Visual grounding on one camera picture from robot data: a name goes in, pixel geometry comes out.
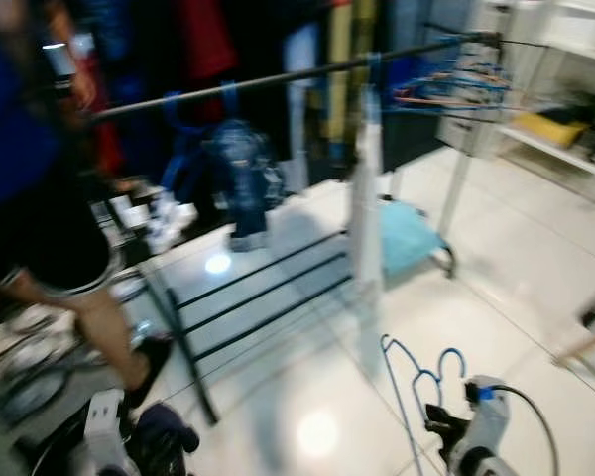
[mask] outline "person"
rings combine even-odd
[[[165,365],[171,342],[151,337],[132,351],[122,307],[106,289],[111,250],[66,167],[72,156],[62,142],[69,141],[36,95],[36,12],[68,49],[71,38],[60,1],[0,0],[0,288],[18,300],[74,311],[84,337],[118,372],[135,408]],[[72,93],[87,107],[93,82],[73,61]]]

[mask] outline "black shorts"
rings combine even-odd
[[[0,204],[0,284],[28,270],[52,296],[100,288],[111,251],[63,158],[35,185]]]

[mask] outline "hanging clothes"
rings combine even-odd
[[[229,247],[245,252],[266,246],[265,212],[278,206],[285,196],[268,141],[246,121],[228,119],[203,147],[211,157],[214,175],[220,178],[235,223]]]
[[[316,66],[318,27],[316,22],[307,23],[287,35],[284,43],[285,71],[299,71]],[[308,188],[304,120],[306,91],[314,85],[313,78],[293,81],[287,85],[291,158],[281,162],[281,167],[286,178],[287,190],[293,193],[300,193]]]
[[[108,96],[94,52],[83,63],[95,83],[95,98],[89,110],[92,113],[101,112],[108,105]],[[98,124],[94,128],[94,138],[99,168],[109,176],[118,176],[123,168],[124,157],[116,125],[111,122]]]
[[[284,34],[276,28],[272,0],[222,0],[229,34],[240,64],[237,81],[283,72]],[[288,159],[289,114],[286,87],[280,84],[239,93],[242,117],[267,134],[279,161]]]
[[[283,36],[322,18],[331,0],[269,0],[274,27]]]
[[[187,79],[207,79],[236,67],[238,58],[220,0],[176,0]]]
[[[355,0],[353,3],[352,53],[353,58],[365,57],[374,51],[375,24],[377,23],[378,2]],[[357,135],[360,122],[361,88],[368,82],[368,67],[357,67],[350,73],[348,88],[348,120],[344,127],[344,142],[351,144]]]
[[[337,0],[330,12],[328,32],[328,60],[331,63],[350,59],[352,1]],[[328,77],[328,141],[333,164],[341,167],[344,158],[344,126],[346,121],[346,94],[348,71],[334,72]]]
[[[134,55],[150,98],[184,87],[183,36],[176,6],[172,1],[155,5],[151,0],[133,0],[130,5]]]
[[[149,99],[150,84],[144,76],[131,0],[78,0],[93,33],[104,71],[109,98],[114,105]],[[170,156],[159,111],[141,111],[117,122],[125,162],[124,175],[145,175],[158,182]]]

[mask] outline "white shelf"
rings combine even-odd
[[[595,164],[585,161],[584,159],[580,159],[579,157],[571,154],[569,151],[556,147],[534,134],[512,126],[499,127],[498,131],[507,137],[511,137],[512,139],[516,139],[517,141],[527,144],[528,146],[546,152],[547,154],[557,157],[568,164],[571,164],[578,169],[582,169],[583,171],[595,176]]]
[[[580,2],[573,2],[571,0],[559,2],[557,5],[563,8],[572,8],[573,10],[582,10],[584,12],[595,13],[595,7],[585,5]]]
[[[585,58],[591,58],[592,60],[595,60],[594,48],[586,48],[580,45],[573,45],[572,43],[564,42],[558,39],[549,39],[547,42],[551,47],[557,50],[562,50],[564,52],[569,52],[574,55],[578,55]]]

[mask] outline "black shoe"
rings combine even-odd
[[[150,372],[148,372],[148,377],[141,384],[141,387],[126,391],[126,399],[131,409],[140,406],[146,399],[163,366],[166,365],[171,349],[172,340],[168,337],[146,337],[135,349],[135,352],[141,352],[148,357]]]

